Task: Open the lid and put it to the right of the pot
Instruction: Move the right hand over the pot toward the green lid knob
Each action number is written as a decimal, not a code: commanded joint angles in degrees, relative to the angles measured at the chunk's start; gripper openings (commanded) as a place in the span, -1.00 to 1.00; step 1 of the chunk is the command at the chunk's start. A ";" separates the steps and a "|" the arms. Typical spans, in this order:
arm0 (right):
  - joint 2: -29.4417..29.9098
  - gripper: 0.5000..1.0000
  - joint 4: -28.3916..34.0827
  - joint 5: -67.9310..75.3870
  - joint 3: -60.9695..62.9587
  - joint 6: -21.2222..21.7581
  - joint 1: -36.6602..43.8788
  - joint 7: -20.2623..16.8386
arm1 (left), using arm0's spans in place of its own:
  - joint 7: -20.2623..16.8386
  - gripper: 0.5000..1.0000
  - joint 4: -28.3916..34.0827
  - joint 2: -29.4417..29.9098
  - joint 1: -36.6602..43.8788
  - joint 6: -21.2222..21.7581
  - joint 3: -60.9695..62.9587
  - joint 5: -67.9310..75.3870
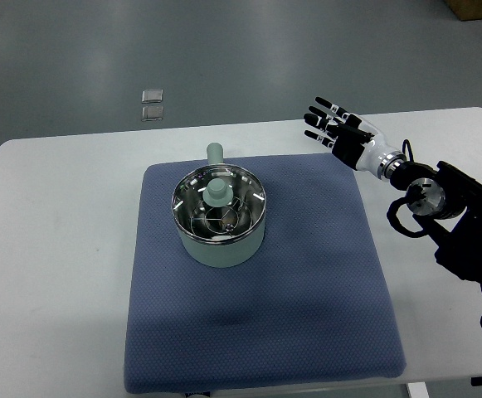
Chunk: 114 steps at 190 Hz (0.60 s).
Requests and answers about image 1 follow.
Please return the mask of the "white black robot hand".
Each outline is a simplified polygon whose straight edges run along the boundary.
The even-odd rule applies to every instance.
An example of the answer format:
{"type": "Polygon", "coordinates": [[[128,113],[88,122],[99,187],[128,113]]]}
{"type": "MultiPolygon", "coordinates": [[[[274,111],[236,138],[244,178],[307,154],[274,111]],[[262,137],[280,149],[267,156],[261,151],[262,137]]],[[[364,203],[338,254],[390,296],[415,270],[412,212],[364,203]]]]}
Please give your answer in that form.
{"type": "Polygon", "coordinates": [[[387,143],[385,135],[366,119],[317,97],[304,121],[315,131],[304,135],[326,147],[341,163],[355,171],[388,180],[407,161],[402,150],[387,143]]]}

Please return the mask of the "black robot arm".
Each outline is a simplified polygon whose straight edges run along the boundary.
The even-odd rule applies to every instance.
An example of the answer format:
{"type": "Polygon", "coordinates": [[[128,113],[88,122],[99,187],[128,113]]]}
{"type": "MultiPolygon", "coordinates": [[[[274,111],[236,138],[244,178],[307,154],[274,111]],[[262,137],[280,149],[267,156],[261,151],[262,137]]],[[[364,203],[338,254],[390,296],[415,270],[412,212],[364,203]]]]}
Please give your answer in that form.
{"type": "Polygon", "coordinates": [[[402,144],[404,159],[389,181],[405,196],[388,208],[387,219],[400,234],[430,237],[436,263],[459,279],[476,282],[482,293],[482,184],[453,165],[437,169],[414,161],[411,144],[402,144]]]}

